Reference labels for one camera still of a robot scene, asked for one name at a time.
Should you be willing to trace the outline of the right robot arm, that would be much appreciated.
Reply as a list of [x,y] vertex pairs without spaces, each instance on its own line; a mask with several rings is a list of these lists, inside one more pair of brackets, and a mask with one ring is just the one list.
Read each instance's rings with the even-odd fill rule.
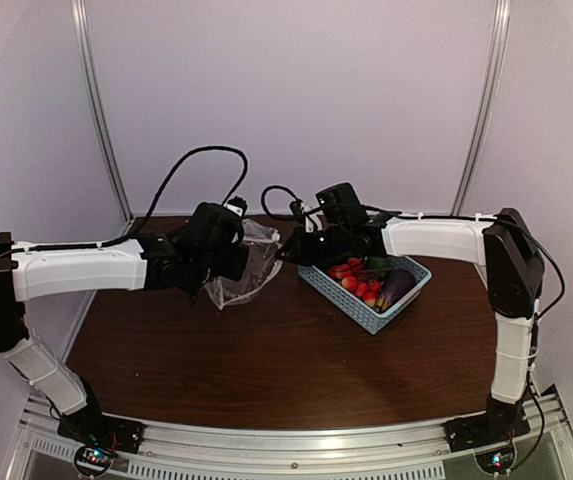
[[485,440],[501,440],[517,424],[513,406],[527,388],[536,356],[535,331],[545,265],[544,250],[522,214],[505,207],[473,217],[410,214],[367,206],[347,182],[316,195],[317,206],[300,198],[290,204],[297,225],[278,258],[301,266],[340,255],[422,256],[467,262],[485,275],[497,322],[495,373],[489,403],[479,419]]

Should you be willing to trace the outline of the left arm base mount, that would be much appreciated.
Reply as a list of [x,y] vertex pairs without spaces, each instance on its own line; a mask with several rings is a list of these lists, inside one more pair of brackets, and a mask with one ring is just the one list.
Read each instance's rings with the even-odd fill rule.
[[86,405],[77,412],[63,414],[50,402],[49,413],[58,420],[58,435],[80,443],[72,464],[82,478],[96,479],[104,475],[120,453],[139,452],[144,425],[104,414],[91,394],[87,396]]

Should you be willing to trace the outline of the left aluminium frame post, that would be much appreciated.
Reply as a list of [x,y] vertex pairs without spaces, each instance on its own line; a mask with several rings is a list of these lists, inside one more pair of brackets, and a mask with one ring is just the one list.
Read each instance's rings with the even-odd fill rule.
[[72,0],[71,11],[75,35],[78,43],[82,73],[90,105],[92,123],[95,128],[99,148],[108,181],[124,222],[133,219],[133,213],[117,165],[107,117],[102,101],[99,79],[92,48],[92,38],[88,22],[87,5],[83,0]]

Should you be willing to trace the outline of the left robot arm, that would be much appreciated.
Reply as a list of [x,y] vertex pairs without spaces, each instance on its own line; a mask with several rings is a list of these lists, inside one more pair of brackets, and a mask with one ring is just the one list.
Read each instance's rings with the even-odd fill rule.
[[242,277],[246,203],[203,202],[169,234],[132,233],[84,244],[15,242],[0,232],[0,354],[46,396],[89,444],[110,433],[91,387],[65,367],[25,324],[26,302],[57,294],[99,290],[177,288],[189,297],[215,277]]

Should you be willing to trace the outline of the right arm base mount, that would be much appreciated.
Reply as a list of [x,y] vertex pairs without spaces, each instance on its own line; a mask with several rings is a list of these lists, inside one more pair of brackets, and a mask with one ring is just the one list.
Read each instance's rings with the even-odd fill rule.
[[507,404],[491,397],[484,412],[449,420],[444,429],[452,453],[472,450],[477,467],[493,476],[512,472],[517,465],[515,440],[531,431],[522,401]]

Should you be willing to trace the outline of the purple toy eggplant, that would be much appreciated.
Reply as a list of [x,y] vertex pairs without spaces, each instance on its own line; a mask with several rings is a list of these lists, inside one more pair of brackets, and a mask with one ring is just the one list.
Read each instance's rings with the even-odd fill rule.
[[397,269],[386,278],[375,303],[375,309],[383,312],[391,308],[416,285],[415,277],[407,270]]

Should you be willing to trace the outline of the light blue plastic basket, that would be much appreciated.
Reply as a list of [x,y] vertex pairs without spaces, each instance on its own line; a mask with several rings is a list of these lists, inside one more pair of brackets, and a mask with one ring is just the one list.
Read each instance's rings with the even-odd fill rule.
[[419,296],[432,273],[410,257],[343,256],[298,274],[324,298],[374,335]]

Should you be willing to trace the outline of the front aluminium rail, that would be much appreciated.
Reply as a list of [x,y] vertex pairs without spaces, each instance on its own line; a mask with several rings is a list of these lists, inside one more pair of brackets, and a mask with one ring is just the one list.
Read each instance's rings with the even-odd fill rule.
[[[455,452],[447,419],[336,430],[244,430],[137,419],[139,450],[118,453],[97,479],[573,479],[573,431],[556,394],[540,397],[545,430],[526,462],[499,476],[480,463],[501,443]],[[78,443],[57,434],[50,406],[30,395],[2,479],[84,479]]]

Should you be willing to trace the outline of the clear zip top bag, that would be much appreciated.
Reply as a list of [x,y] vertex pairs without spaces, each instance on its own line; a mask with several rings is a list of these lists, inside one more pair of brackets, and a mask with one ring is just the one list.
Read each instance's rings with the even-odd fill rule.
[[250,218],[242,221],[244,239],[249,256],[242,277],[238,281],[217,277],[205,286],[205,290],[217,307],[238,306],[253,300],[261,290],[280,272],[283,262],[276,257],[282,246],[279,231]]

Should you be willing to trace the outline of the right aluminium frame post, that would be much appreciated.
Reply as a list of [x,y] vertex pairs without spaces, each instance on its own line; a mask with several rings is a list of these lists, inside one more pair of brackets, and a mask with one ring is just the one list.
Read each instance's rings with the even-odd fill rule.
[[469,141],[464,168],[451,207],[451,215],[459,215],[470,192],[475,171],[481,158],[485,136],[490,125],[492,108],[500,83],[508,43],[511,1],[497,0],[492,22],[491,39],[477,113]]

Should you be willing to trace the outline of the green toy avocado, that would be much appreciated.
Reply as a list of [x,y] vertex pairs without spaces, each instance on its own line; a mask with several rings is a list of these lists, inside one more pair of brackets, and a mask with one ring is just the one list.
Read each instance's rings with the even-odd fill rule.
[[390,270],[393,268],[393,262],[389,257],[369,257],[366,267],[372,271]]

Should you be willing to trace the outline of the aluminium frame post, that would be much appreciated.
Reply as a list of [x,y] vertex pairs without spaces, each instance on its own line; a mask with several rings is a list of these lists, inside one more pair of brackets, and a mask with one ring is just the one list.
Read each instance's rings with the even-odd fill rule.
[[500,83],[508,43],[511,1],[497,0],[492,22],[491,39],[477,113],[469,141],[464,168],[451,207],[451,215],[459,215],[470,192],[475,171],[481,158],[485,136],[490,125],[492,108]]
[[88,22],[87,5],[83,0],[72,0],[71,11],[75,35],[78,43],[82,73],[90,105],[92,123],[95,128],[99,148],[108,181],[124,222],[133,219],[133,213],[117,165],[107,117],[102,101],[99,79],[92,48],[92,38]]

